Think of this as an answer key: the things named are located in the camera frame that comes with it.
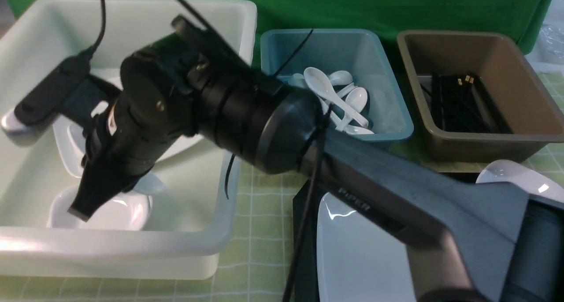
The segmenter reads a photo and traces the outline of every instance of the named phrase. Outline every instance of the white plastic bin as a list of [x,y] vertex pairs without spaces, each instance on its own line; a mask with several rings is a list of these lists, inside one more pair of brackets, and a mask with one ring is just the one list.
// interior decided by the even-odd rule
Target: white plastic bin
[[[186,14],[173,0],[106,1],[108,26],[93,69],[118,68],[133,51],[172,33],[172,19]],[[252,61],[252,2],[189,1]],[[36,1],[0,40],[0,112],[62,59],[91,45],[99,28],[99,0]],[[28,149],[0,134],[0,160],[0,275],[201,280],[215,273],[218,252],[231,238],[240,163],[227,199],[228,155],[209,141],[155,166],[168,191],[153,197],[145,231],[45,228],[54,197],[78,183],[63,167],[51,130]]]

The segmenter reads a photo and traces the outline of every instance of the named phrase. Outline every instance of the white plate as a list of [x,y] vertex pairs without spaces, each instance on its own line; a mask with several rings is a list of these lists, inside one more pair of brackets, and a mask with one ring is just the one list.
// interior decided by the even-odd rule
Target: white plate
[[[93,69],[92,74],[113,83],[119,89],[122,88],[121,79],[119,78],[119,69]],[[82,127],[67,117],[61,116],[53,124],[53,131],[65,169],[67,169],[73,177],[82,177],[82,167],[80,163],[85,153],[86,145],[86,140],[82,136]],[[201,139],[203,139],[201,135],[195,135],[191,138],[184,136],[178,138],[157,162],[169,159],[169,157],[181,153],[201,141]]]
[[78,185],[72,186],[53,200],[48,228],[141,230],[151,214],[151,196],[131,191],[118,194],[101,206],[89,221],[83,222],[67,212],[77,192]]
[[415,302],[405,245],[329,193],[317,233],[321,302]]
[[564,203],[564,188],[546,176],[509,160],[494,161],[483,169],[476,183],[511,182],[524,191]]

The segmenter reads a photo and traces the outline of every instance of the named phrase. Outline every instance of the table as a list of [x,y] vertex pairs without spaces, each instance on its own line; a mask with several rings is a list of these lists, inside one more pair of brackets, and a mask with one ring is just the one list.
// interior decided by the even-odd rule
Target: table
[[[564,111],[564,77],[540,75]],[[440,172],[479,172],[487,164],[436,163],[419,133],[390,148]],[[564,144],[551,144],[524,162],[564,186]],[[292,199],[306,178],[266,175],[242,165],[233,239],[209,280],[123,280],[0,276],[0,300],[42,302],[279,302],[293,252]]]

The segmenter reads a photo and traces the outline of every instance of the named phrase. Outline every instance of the black cable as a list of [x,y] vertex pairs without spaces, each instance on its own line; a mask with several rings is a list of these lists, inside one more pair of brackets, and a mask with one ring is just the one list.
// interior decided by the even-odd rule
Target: black cable
[[[421,89],[422,89],[425,93],[427,93],[427,95],[429,95],[429,96],[431,97],[431,100],[434,99],[434,98],[433,98],[433,93],[431,93],[431,91],[429,91],[429,90],[428,90],[425,86],[423,86],[422,84],[419,84],[419,86],[421,86]],[[462,119],[460,119],[460,118],[456,115],[456,113],[454,113],[449,107],[447,107],[446,105],[443,105],[443,103],[439,103],[439,104],[440,104],[441,107],[443,107],[443,109],[444,109],[451,117],[453,117],[453,119],[454,119],[455,121],[457,121],[462,127],[465,127],[467,131],[472,132],[471,127],[468,127],[468,125],[467,125],[466,123],[464,123],[464,121],[463,121]]]
[[184,7],[185,9],[187,9],[190,13],[192,13],[192,15],[198,20],[200,21],[200,23],[210,32],[212,32],[214,35],[219,36],[219,34],[217,33],[217,31],[210,25],[210,23],[208,23],[206,21],[206,19],[204,19],[204,17],[202,15],[200,15],[200,13],[198,11],[196,11],[196,9],[194,9],[189,3],[186,2],[186,0],[176,0],[182,7]]
[[298,47],[296,47],[296,49],[294,50],[294,52],[292,52],[292,54],[290,54],[290,57],[288,57],[288,59],[286,60],[286,62],[284,62],[284,64],[282,64],[282,66],[280,66],[280,68],[278,69],[278,71],[276,71],[276,73],[274,73],[272,76],[276,77],[278,76],[280,73],[282,73],[282,70],[284,68],[286,68],[286,66],[288,65],[288,63],[290,63],[290,61],[294,58],[294,56],[296,54],[298,54],[298,52],[302,49],[302,47],[304,47],[304,45],[306,44],[306,42],[310,39],[310,36],[312,36],[314,32],[314,29],[311,29],[310,32],[308,33],[308,35],[306,35],[306,38],[302,41],[302,43],[300,43],[300,45],[298,45]]
[[312,199],[314,195],[315,188],[319,180],[319,172],[321,170],[321,165],[323,161],[323,149],[325,149],[325,131],[329,127],[329,115],[333,110],[333,105],[329,106],[327,113],[323,116],[323,122],[319,126],[319,134],[317,137],[318,149],[315,153],[315,165],[312,172],[312,179],[308,187],[308,195],[306,196],[306,202],[304,205],[304,213],[302,214],[302,219],[300,220],[300,227],[298,228],[298,236],[296,237],[296,242],[294,243],[294,254],[292,256],[292,262],[290,264],[290,270],[288,272],[288,279],[286,280],[286,288],[284,288],[284,295],[282,296],[282,302],[289,302],[292,297],[292,289],[294,288],[294,282],[296,281],[296,271],[298,268],[298,262],[300,260],[300,254],[302,252],[302,247],[304,246],[304,236],[306,234],[306,226],[308,225],[312,216]]
[[102,15],[102,25],[100,28],[100,33],[98,34],[98,38],[96,39],[94,44],[86,50],[90,59],[92,59],[94,53],[96,53],[96,50],[102,43],[102,39],[104,38],[104,34],[105,34],[105,27],[106,27],[105,0],[100,0],[100,6],[101,6],[101,15]]
[[225,173],[225,196],[229,199],[229,192],[227,191],[227,185],[229,185],[229,176],[231,174],[231,168],[233,167],[233,162],[235,160],[235,155],[231,154],[231,159],[229,160],[229,165],[227,166],[227,172]]

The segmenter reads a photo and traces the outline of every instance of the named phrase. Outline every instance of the white ceramic spoon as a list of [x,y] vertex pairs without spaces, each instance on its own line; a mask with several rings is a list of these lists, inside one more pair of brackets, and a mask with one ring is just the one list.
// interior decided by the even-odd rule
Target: white ceramic spoon
[[356,88],[356,85],[354,85],[354,83],[350,83],[350,84],[346,85],[345,87],[343,87],[343,89],[341,89],[340,91],[337,91],[337,96],[339,96],[340,98],[343,98],[346,95],[348,95],[351,91],[353,91],[353,89],[355,89],[355,88]]
[[304,71],[304,77],[308,87],[310,87],[316,95],[339,106],[345,113],[351,115],[361,127],[368,127],[368,120],[337,96],[329,77],[322,71],[319,71],[319,69],[315,67],[308,67]]
[[[348,71],[335,71],[334,73],[329,75],[328,78],[329,81],[331,81],[331,85],[333,86],[344,86],[353,83],[353,76]],[[300,73],[295,73],[294,75],[292,75],[288,83],[294,87],[301,87],[303,85],[306,85],[305,77]]]
[[[361,112],[364,107],[366,107],[366,103],[368,102],[368,93],[366,89],[363,87],[356,87],[347,95],[345,99],[345,103],[350,105],[355,111]],[[349,114],[345,114],[343,121],[340,125],[337,125],[337,131],[343,131],[345,127],[351,123],[353,118]]]
[[[321,102],[321,107],[323,109],[323,113],[327,113],[327,111],[329,110],[329,105],[327,105],[326,102],[323,101],[323,99],[319,99],[319,101]],[[342,120],[339,118],[339,116],[337,116],[336,113],[334,113],[334,111],[331,111],[329,117],[331,118],[331,121],[333,121],[333,123],[335,125],[340,125],[342,123]]]
[[352,126],[352,125],[347,125],[345,127],[345,133],[351,136],[355,136],[355,135],[364,135],[364,134],[374,134],[373,131],[363,128],[363,127],[356,127],[356,126]]
[[308,89],[308,84],[306,84],[306,79],[304,78],[304,75],[300,73],[295,73],[294,75],[292,75],[292,77],[290,77],[290,80],[288,81],[288,85],[298,88]]
[[328,77],[333,86],[344,86],[353,82],[353,76],[348,71],[336,71]]

